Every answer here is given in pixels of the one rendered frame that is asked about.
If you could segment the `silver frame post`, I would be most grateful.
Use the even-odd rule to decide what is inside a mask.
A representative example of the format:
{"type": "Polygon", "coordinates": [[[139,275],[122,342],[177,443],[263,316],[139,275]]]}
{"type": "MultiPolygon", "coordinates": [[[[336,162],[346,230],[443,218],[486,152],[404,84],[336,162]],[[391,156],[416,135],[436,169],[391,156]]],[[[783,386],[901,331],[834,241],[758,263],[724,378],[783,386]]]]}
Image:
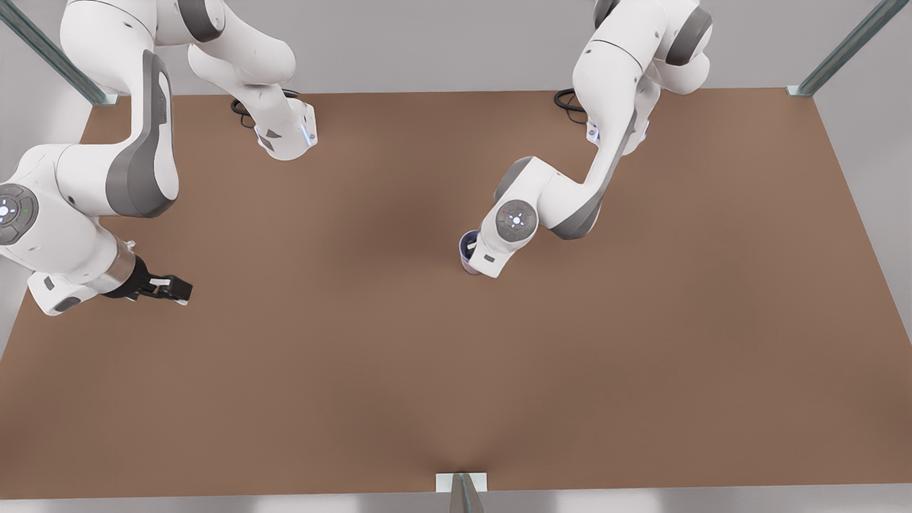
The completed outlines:
{"type": "Polygon", "coordinates": [[[447,513],[485,513],[480,492],[488,490],[486,473],[437,473],[435,491],[450,495],[447,513]]]}
{"type": "Polygon", "coordinates": [[[838,43],[799,84],[785,88],[793,98],[812,98],[863,46],[884,28],[910,0],[879,0],[879,3],[838,43]]]}
{"type": "Polygon", "coordinates": [[[118,95],[103,92],[12,0],[0,0],[0,21],[92,106],[118,103],[118,95]]]}

